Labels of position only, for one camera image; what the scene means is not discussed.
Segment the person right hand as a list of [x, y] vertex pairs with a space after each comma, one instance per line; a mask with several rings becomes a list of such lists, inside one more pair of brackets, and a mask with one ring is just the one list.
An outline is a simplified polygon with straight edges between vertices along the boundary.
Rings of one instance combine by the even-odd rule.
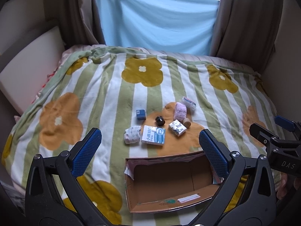
[[[287, 191], [288, 191], [287, 184], [288, 184], [288, 174], [281, 173], [281, 183], [277, 190], [277, 198], [279, 200], [282, 200], [285, 197], [285, 195], [287, 194]], [[294, 186], [295, 190], [298, 190], [300, 185], [301, 185], [300, 178], [296, 178], [293, 182], [293, 186]]]

